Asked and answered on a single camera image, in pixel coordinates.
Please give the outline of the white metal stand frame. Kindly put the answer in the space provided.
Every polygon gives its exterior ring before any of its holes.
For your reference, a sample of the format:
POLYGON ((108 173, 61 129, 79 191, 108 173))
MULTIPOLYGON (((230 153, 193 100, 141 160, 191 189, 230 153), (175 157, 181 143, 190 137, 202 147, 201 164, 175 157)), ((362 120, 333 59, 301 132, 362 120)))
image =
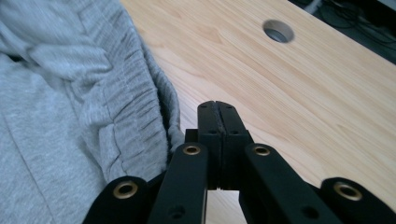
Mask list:
POLYGON ((322 1, 323 0, 312 0, 312 2, 304 8, 304 11, 313 15, 321 7, 322 1))

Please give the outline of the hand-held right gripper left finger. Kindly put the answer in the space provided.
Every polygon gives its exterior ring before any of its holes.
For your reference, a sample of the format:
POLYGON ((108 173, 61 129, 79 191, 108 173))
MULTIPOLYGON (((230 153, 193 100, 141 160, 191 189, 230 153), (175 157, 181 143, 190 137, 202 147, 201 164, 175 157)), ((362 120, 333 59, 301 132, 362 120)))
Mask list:
POLYGON ((217 189, 219 187, 221 143, 217 103, 208 101, 198 105, 197 120, 196 129, 186 130, 185 141, 199 143, 207 148, 207 184, 209 189, 217 189))

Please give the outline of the grey cloth shorts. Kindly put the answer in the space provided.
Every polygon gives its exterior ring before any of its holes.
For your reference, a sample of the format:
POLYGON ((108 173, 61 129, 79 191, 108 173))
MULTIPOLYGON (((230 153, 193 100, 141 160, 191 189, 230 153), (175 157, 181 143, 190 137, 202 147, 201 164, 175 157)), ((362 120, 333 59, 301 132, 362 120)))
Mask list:
POLYGON ((177 93, 120 0, 0 0, 0 224, 82 224, 182 143, 177 93))

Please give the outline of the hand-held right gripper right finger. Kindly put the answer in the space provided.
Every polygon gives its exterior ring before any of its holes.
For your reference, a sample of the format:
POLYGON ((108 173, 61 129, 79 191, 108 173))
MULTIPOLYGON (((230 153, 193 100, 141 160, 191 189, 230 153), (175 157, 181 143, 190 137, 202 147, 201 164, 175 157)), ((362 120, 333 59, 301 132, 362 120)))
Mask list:
POLYGON ((218 102, 218 106, 223 128, 219 185, 224 190, 239 190, 243 173, 241 159, 245 146, 249 145, 252 139, 233 105, 218 102))

